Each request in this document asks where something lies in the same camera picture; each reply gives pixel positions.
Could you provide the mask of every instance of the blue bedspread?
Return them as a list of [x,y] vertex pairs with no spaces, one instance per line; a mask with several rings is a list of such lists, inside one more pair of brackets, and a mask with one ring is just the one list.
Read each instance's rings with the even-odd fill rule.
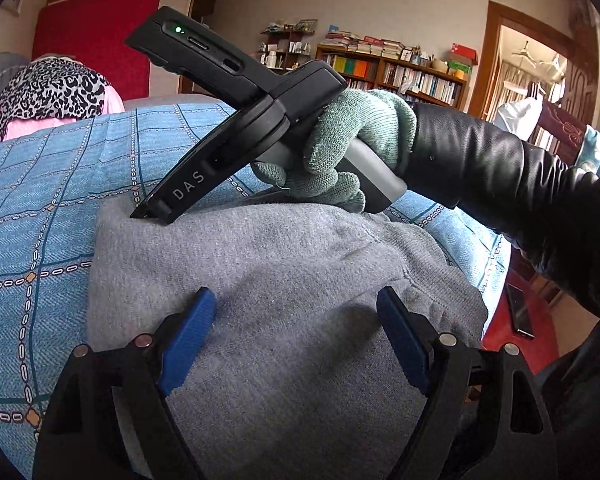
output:
[[[0,446],[26,477],[49,395],[71,349],[85,341],[98,206],[122,193],[140,202],[231,113],[215,104],[141,108],[0,144]],[[244,168],[196,207],[265,187]],[[387,213],[431,233],[493,315],[508,242],[412,192]]]

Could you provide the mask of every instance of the smartphone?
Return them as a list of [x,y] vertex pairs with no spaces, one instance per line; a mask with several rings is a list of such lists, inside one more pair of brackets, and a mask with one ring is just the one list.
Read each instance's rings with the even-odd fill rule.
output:
[[531,328],[531,319],[529,318],[529,311],[526,308],[525,295],[519,288],[508,283],[505,285],[505,288],[507,289],[507,300],[509,301],[509,311],[511,313],[514,332],[533,339],[534,331]]

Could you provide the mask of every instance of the red box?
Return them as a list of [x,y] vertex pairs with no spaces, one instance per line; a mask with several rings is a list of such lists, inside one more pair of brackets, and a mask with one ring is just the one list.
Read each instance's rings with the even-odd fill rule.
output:
[[457,43],[453,43],[451,45],[451,52],[453,54],[457,54],[458,56],[462,56],[462,57],[469,59],[471,61],[471,64],[474,64],[474,65],[478,64],[478,53],[472,48],[469,48],[467,46],[460,45]]
[[378,40],[378,38],[374,38],[372,36],[365,36],[362,41],[366,41],[367,43],[371,43],[372,45],[384,45],[382,40]]

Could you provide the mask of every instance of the usb port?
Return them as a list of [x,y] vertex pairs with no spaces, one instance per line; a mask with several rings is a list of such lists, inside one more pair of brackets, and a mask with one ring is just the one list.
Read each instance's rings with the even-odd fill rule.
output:
[[199,41],[195,40],[195,38],[193,36],[189,36],[187,38],[187,41],[189,41],[189,43],[191,43],[191,44],[194,44],[196,47],[201,48],[202,50],[209,50],[208,46],[206,46],[205,44],[202,44]]

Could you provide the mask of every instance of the gloved hand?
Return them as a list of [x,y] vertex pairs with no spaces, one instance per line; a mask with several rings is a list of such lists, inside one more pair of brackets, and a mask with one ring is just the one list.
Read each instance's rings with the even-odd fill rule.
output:
[[360,213],[365,195],[358,177],[335,169],[351,139],[358,136],[391,170],[404,174],[415,133],[416,115],[396,94],[349,89],[318,119],[304,146],[301,165],[285,171],[275,164],[253,162],[251,169],[261,181],[293,198]]

